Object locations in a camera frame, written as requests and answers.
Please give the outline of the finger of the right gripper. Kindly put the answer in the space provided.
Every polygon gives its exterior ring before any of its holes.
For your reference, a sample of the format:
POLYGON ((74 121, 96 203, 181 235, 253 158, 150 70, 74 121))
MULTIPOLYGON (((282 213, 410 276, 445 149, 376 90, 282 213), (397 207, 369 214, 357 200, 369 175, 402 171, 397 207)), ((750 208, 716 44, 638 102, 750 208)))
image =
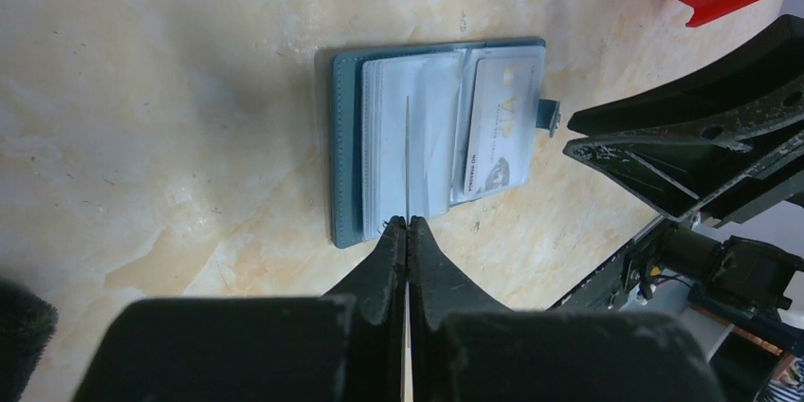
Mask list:
POLYGON ((803 192, 803 133, 745 139, 586 137, 565 155, 606 175, 669 220, 744 223, 803 192))
POLYGON ((784 14, 732 52, 678 80, 575 112, 585 136, 710 118, 769 95, 803 73, 803 19, 784 14))

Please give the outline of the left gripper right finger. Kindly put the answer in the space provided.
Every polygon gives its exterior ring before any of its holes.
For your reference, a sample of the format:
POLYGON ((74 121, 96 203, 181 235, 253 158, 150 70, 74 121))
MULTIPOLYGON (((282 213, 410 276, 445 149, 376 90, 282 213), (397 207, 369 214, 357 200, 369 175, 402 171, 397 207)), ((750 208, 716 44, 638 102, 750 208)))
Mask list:
POLYGON ((474 283, 428 222, 408 225, 417 401, 721 401, 694 337, 651 312, 516 311, 474 283))

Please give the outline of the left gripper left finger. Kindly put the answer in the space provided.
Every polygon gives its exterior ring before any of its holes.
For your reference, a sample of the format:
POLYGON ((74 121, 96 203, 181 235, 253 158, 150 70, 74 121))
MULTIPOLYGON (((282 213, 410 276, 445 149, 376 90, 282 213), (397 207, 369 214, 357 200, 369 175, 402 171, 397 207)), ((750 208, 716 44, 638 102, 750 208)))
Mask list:
POLYGON ((112 322, 78 401, 399 401, 407 225, 317 297, 151 298, 112 322))

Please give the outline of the silver VIP credit card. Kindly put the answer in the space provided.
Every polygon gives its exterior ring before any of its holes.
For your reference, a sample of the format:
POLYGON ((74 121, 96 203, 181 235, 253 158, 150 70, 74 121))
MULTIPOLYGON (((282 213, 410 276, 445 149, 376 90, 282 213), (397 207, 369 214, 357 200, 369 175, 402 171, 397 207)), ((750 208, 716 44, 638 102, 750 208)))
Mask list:
POLYGON ((542 60, 487 58, 477 64, 464 194, 470 199, 526 182, 535 140, 542 60))

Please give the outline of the teal card holder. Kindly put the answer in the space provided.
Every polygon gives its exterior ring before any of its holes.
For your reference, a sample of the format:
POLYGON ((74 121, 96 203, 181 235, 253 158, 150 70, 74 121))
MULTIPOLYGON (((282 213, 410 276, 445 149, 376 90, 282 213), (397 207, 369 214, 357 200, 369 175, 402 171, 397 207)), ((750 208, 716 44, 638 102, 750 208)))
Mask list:
POLYGON ((332 61, 330 96, 334 244, 346 248, 371 241, 390 218, 405 215, 408 95, 411 217, 430 219, 488 196, 470 199, 464 194, 477 64, 487 58, 542 60, 536 139, 540 130, 553 134, 560 120, 558 103, 541 95, 546 54, 540 37, 375 47, 337 54, 332 61))

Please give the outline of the black VIP credit card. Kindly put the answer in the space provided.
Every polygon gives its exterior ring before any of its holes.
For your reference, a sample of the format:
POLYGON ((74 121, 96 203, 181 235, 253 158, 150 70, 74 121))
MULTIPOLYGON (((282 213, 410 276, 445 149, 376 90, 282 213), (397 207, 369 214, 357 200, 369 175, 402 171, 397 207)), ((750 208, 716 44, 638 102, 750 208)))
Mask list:
POLYGON ((406 96, 405 98, 405 139, 404 139, 404 162, 405 162, 405 220, 406 223, 410 223, 411 220, 411 200, 410 200, 410 187, 411 187, 411 163, 410 163, 410 125, 411 125, 411 118, 410 118, 410 96, 406 96))

